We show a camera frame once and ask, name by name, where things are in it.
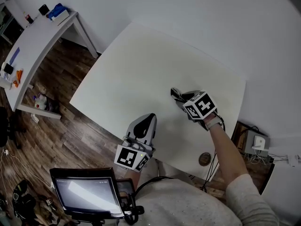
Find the monitor screen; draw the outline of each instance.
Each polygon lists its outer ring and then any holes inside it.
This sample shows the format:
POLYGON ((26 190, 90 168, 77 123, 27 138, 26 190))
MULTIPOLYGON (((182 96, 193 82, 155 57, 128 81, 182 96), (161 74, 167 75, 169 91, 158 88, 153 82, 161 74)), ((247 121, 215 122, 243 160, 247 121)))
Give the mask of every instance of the monitor screen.
POLYGON ((119 203, 111 178, 61 179, 57 189, 65 207, 81 210, 109 211, 120 214, 119 203))

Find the hand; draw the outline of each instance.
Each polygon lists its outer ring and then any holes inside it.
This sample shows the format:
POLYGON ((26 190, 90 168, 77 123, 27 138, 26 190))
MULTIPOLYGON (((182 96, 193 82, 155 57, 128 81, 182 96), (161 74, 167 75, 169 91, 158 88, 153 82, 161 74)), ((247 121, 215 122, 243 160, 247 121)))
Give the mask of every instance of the hand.
POLYGON ((208 122, 211 121, 214 117, 215 117, 215 114, 211 113, 211 114, 208 115, 205 119, 203 119, 203 121, 204 121, 205 123, 208 123, 208 122))

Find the desk leg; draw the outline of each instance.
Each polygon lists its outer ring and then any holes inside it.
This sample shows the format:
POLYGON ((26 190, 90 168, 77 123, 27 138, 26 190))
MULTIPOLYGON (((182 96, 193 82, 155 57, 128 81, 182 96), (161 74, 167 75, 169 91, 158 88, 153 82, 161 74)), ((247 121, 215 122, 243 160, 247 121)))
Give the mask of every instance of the desk leg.
POLYGON ((6 37, 4 34, 1 34, 1 37, 4 38, 10 45, 13 45, 13 43, 9 40, 9 38, 6 37))
POLYGON ((76 29, 76 31, 79 33, 79 35, 83 38, 83 40, 85 41, 85 44, 87 46, 87 48, 89 49, 91 55, 94 57, 94 58, 97 58, 98 57, 98 54, 95 50, 95 48, 93 47, 90 39, 88 38, 88 36, 86 35, 83 27, 80 25, 78 19, 75 17, 74 20, 73 20, 73 23, 74 23, 74 27, 76 29))
POLYGON ((61 119, 61 117, 62 117, 60 114, 49 112, 49 111, 44 111, 44 110, 38 109, 33 106, 29 106, 29 105, 20 104, 20 105, 18 105, 17 109, 21 110, 21 111, 26 111, 29 113, 34 113, 36 115, 42 115, 42 116, 54 118, 54 119, 61 119))

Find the black chair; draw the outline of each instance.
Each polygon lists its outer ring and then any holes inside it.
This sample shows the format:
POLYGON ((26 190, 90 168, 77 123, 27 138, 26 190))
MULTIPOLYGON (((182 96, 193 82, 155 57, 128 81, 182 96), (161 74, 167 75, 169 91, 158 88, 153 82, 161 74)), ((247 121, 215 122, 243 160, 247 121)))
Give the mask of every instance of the black chair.
POLYGON ((4 107, 0 107, 0 147, 4 147, 9 139, 13 140, 17 149, 21 146, 17 144, 15 131, 26 132, 26 129, 15 128, 15 117, 12 115, 8 120, 8 113, 4 107))

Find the sleeve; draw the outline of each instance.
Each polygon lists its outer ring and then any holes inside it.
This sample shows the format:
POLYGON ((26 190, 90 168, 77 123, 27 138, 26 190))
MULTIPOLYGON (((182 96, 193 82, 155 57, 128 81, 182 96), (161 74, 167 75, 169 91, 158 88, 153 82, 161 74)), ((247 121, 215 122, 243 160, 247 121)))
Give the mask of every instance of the sleeve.
POLYGON ((228 207, 244 226, 275 226, 279 220, 262 199, 249 174, 232 181, 226 189, 228 207))

